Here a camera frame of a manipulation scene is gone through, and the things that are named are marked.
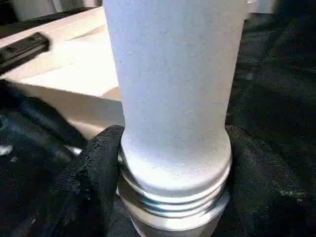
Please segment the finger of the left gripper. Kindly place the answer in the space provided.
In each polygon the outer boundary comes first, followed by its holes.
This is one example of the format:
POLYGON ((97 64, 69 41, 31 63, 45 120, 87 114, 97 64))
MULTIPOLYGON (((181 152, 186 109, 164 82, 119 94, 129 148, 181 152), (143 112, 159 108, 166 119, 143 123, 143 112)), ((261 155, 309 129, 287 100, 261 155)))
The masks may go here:
POLYGON ((87 140, 53 106, 2 79, 0 143, 32 151, 39 148, 54 157, 71 158, 68 147, 83 149, 87 140))
POLYGON ((49 38, 39 32, 2 47, 0 49, 0 75, 29 62, 49 49, 49 38))

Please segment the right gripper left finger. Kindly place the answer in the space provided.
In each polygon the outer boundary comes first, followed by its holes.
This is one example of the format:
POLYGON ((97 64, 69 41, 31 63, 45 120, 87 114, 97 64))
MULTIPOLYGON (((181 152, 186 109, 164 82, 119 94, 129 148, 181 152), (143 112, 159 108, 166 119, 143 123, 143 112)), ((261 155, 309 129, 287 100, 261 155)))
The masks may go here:
POLYGON ((123 131, 123 126, 111 125, 94 136, 10 236, 106 236, 118 184, 123 131))

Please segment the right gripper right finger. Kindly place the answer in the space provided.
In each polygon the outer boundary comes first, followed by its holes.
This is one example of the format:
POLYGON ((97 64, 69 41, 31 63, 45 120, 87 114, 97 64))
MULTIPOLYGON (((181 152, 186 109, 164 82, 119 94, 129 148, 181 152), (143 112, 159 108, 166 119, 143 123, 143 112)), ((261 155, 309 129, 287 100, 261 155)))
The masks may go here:
POLYGON ((219 237, 314 237, 316 195, 265 141, 226 126, 233 165, 219 237))

